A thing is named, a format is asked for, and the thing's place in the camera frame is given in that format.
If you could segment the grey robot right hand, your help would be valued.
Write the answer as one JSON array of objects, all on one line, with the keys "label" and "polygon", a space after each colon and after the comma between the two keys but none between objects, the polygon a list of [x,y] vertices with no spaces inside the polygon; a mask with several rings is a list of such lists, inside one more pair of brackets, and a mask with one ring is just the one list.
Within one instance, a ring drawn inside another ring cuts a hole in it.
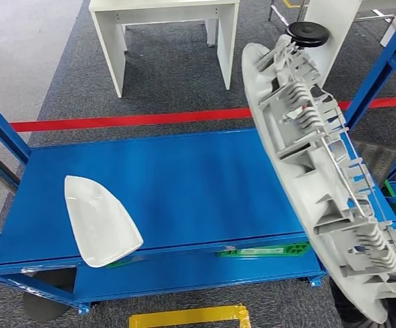
[{"label": "grey robot right hand", "polygon": [[329,256],[326,267],[344,327],[396,327],[395,251]]}]

